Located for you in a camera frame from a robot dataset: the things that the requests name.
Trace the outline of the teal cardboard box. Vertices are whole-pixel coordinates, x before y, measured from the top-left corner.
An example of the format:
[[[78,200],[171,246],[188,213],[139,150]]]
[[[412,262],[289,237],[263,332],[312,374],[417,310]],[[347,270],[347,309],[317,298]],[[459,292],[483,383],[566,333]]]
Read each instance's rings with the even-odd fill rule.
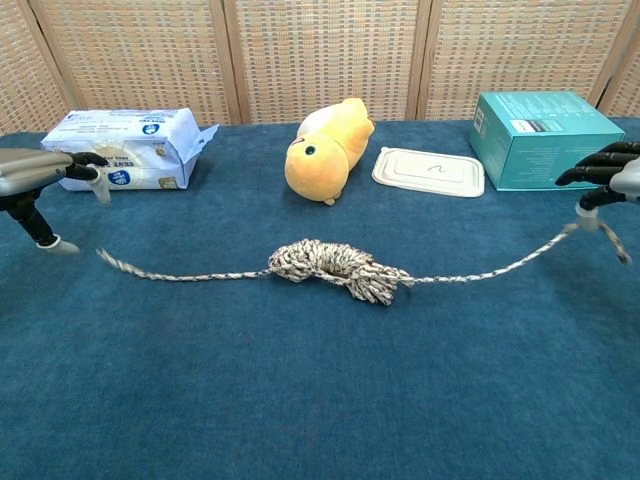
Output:
[[[556,179],[625,132],[573,91],[479,95],[469,143],[498,191],[556,190]]]

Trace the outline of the woven rattan folding screen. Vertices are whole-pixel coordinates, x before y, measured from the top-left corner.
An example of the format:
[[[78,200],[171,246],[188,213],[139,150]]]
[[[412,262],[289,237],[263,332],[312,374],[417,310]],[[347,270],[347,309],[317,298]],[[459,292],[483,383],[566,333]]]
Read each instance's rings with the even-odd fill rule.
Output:
[[[0,135],[72,109],[294,122],[468,119],[484,91],[640,117],[640,0],[0,0]]]

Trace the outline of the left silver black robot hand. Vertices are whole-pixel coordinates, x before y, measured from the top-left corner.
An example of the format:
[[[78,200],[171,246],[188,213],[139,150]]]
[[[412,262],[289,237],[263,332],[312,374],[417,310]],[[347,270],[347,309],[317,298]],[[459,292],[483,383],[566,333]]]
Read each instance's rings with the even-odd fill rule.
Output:
[[[62,179],[74,179],[86,182],[97,199],[108,204],[111,194],[101,172],[107,165],[106,158],[94,152],[0,148],[0,212],[17,221],[38,248],[54,254],[77,254],[79,247],[53,232],[36,201],[44,188]]]

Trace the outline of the teal table cloth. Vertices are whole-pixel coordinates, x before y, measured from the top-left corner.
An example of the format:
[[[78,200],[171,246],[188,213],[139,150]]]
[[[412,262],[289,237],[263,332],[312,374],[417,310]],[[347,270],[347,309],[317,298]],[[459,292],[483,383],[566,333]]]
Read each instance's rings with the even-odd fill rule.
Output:
[[[47,188],[80,253],[0,213],[0,480],[640,480],[640,206],[506,275],[401,288],[154,282],[262,268],[304,238],[419,276],[512,263],[578,191],[463,199],[389,188],[382,147],[470,155],[467,121],[378,122],[331,207],[286,185],[292,125],[223,126],[180,191]]]

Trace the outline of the yellow plush duck toy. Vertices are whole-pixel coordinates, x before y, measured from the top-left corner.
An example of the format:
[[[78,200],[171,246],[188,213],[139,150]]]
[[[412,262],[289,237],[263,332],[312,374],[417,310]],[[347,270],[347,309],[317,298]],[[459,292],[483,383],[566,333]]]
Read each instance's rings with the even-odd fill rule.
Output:
[[[374,130],[375,122],[359,97],[308,114],[286,151],[288,186],[303,198],[334,205]]]

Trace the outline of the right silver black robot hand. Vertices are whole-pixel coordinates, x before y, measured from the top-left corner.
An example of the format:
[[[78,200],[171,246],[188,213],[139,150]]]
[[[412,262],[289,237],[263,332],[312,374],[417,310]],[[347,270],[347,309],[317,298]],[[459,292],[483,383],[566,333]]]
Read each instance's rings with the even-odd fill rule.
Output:
[[[583,194],[575,205],[577,223],[587,231],[599,228],[599,208],[631,202],[640,205],[640,141],[616,141],[565,170],[557,186],[576,182],[596,188]]]

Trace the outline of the cream flat container lid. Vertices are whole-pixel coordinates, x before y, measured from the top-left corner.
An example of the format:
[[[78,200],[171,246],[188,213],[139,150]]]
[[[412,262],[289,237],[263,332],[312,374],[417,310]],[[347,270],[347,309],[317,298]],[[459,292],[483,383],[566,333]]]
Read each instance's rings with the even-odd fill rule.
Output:
[[[477,198],[485,191],[479,160],[403,148],[382,147],[372,178],[386,186],[453,197]]]

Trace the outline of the blue white tissue pack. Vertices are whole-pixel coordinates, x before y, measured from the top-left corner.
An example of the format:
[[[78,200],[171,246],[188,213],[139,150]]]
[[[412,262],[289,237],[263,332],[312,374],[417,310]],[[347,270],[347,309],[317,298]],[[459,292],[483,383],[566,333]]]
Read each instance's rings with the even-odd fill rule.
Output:
[[[101,173],[112,191],[184,190],[218,128],[201,129],[189,108],[72,110],[41,147],[102,156]]]

